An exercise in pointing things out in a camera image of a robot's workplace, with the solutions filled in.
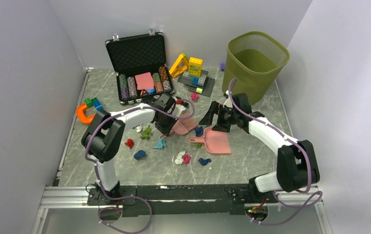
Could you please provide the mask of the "pink hand brush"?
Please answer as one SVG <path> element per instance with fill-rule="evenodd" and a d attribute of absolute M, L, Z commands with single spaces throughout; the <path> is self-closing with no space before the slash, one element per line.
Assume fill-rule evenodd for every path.
<path fill-rule="evenodd" d="M 198 126 L 194 118 L 180 119 L 178 120 L 170 130 L 168 135 L 160 135 L 160 138 L 166 138 L 171 134 L 187 135 L 190 131 L 194 130 Z"/>

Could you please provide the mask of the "pink plastic dustpan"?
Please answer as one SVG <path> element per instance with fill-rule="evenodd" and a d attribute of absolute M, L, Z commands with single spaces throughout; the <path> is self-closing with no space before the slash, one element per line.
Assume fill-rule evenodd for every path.
<path fill-rule="evenodd" d="M 230 155 L 231 149 L 227 133 L 212 130 L 212 127 L 204 129 L 200 137 L 189 137 L 190 143 L 201 143 L 206 151 L 212 155 Z"/>

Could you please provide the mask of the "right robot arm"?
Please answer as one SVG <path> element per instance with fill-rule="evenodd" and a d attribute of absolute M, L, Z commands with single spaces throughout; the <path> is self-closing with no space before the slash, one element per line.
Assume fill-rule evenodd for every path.
<path fill-rule="evenodd" d="M 224 104 L 213 101 L 200 125 L 212 125 L 214 115 L 217 122 L 212 130 L 228 133 L 232 125 L 237 125 L 270 148 L 277 156 L 275 172 L 253 177 L 249 180 L 248 198 L 261 202 L 267 192 L 309 190 L 320 181 L 320 173 L 313 144 L 308 140 L 298 140 L 274 126 L 262 113 L 252 111 L 248 97 L 244 93 L 230 96 L 226 94 Z"/>

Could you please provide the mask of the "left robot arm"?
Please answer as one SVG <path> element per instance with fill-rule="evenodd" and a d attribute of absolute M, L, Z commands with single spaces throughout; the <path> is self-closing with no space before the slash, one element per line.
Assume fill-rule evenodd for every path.
<path fill-rule="evenodd" d="M 167 135 L 177 122 L 175 108 L 176 99 L 162 94 L 149 103 L 140 103 L 118 112 L 102 110 L 94 116 L 81 144 L 86 150 L 86 160 L 94 164 L 95 186 L 104 203 L 112 205 L 120 197 L 120 182 L 113 159 L 119 151 L 124 132 L 140 124 L 153 123 L 162 134 Z"/>

